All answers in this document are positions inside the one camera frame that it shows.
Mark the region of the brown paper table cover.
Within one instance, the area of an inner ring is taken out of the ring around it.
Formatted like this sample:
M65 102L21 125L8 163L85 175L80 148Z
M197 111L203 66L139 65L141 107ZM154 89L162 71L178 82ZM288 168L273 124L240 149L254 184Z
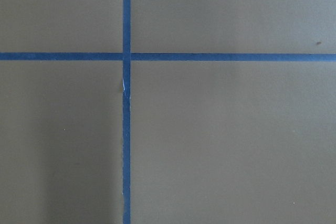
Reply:
M335 0L131 0L133 223L335 223ZM122 62L1 61L1 223L121 223Z

